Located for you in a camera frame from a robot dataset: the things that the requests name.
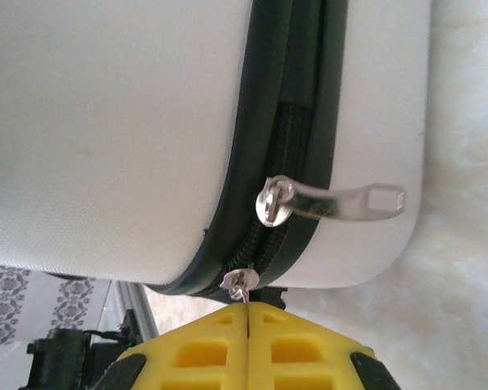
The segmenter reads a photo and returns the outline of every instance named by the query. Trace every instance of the zipper pull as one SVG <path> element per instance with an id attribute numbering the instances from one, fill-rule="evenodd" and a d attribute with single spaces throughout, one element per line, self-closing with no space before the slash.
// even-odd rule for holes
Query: zipper pull
<path id="1" fill-rule="evenodd" d="M 260 276 L 251 268 L 233 270 L 224 275 L 220 287 L 228 290 L 229 296 L 235 301 L 249 303 L 250 290 L 259 285 Z"/>
<path id="2" fill-rule="evenodd" d="M 260 222 L 274 228 L 292 213 L 312 219 L 380 221 L 403 213 L 405 192 L 398 185 L 327 190 L 310 187 L 286 176 L 268 178 L 255 203 Z"/>

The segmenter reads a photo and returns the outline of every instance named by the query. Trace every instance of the zipper slider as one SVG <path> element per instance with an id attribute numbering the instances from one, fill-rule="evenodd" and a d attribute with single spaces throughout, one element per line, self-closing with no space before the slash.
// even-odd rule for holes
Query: zipper slider
<path id="1" fill-rule="evenodd" d="M 312 219 L 380 221 L 403 213 L 404 198 L 405 192 L 398 185 L 374 183 L 327 190 L 279 175 L 266 180 L 255 209 L 260 222 L 268 228 L 283 224 L 292 213 Z"/>
<path id="2" fill-rule="evenodd" d="M 228 290 L 229 296 L 234 301 L 249 303 L 250 290 L 259 285 L 260 276 L 251 268 L 233 270 L 224 275 L 220 287 Z"/>

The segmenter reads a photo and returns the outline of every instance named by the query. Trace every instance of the zipper teeth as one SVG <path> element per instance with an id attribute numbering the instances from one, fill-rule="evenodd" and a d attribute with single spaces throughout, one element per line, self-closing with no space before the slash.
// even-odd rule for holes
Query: zipper teeth
<path id="1" fill-rule="evenodd" d="M 273 159 L 268 164 L 268 177 L 295 176 L 301 148 L 300 140 L 304 130 L 304 118 L 309 112 L 307 108 L 294 103 L 283 104 L 279 108 L 279 131 L 275 140 L 275 149 L 272 152 Z M 231 270 L 253 267 L 259 274 L 265 271 L 284 242 L 289 231 L 289 222 L 288 220 L 280 227 L 271 229 L 266 228 L 255 216 L 243 244 L 228 266 L 223 269 L 212 285 L 194 295 L 205 297 L 218 291 L 220 289 L 219 279 Z"/>

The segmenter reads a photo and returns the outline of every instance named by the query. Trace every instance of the white fur rug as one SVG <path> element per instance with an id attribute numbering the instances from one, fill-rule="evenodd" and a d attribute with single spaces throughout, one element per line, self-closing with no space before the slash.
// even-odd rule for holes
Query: white fur rug
<path id="1" fill-rule="evenodd" d="M 288 311 L 371 346 L 402 389 L 488 389 L 488 0 L 433 8 L 425 190 L 404 255 Z M 220 305 L 150 293 L 161 332 Z"/>

